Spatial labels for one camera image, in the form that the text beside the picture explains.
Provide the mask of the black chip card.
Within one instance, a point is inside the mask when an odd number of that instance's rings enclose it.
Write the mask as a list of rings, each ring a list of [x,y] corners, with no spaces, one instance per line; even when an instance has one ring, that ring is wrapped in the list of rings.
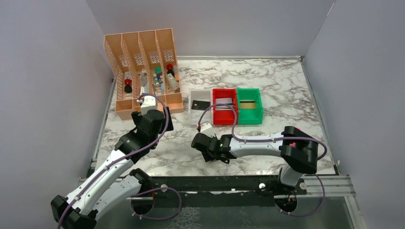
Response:
[[[210,101],[193,100],[191,104],[192,110],[204,111],[211,105]]]

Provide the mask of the white credit card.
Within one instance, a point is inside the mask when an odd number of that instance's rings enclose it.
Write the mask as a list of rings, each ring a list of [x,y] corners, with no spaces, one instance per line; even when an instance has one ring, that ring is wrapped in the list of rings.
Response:
[[[217,104],[216,110],[231,110],[234,108],[233,98],[216,98],[215,103]]]

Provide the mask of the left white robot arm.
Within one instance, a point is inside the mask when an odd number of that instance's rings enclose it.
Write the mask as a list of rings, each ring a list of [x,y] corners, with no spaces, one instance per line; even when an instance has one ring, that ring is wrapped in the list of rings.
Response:
[[[86,181],[67,196],[57,195],[51,209],[59,229],[93,229],[97,221],[124,199],[151,189],[150,176],[132,169],[122,181],[116,180],[131,169],[167,131],[173,130],[168,107],[133,112],[135,128],[120,137],[110,155]]]

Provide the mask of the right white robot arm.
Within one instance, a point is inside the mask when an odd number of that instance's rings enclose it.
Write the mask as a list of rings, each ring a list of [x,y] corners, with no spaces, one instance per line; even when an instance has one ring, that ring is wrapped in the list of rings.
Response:
[[[191,147],[201,152],[206,162],[219,160],[226,164],[245,156],[276,156],[285,160],[279,182],[288,187],[297,185],[304,174],[316,174],[319,144],[316,139],[293,127],[262,136],[222,135],[200,131]]]

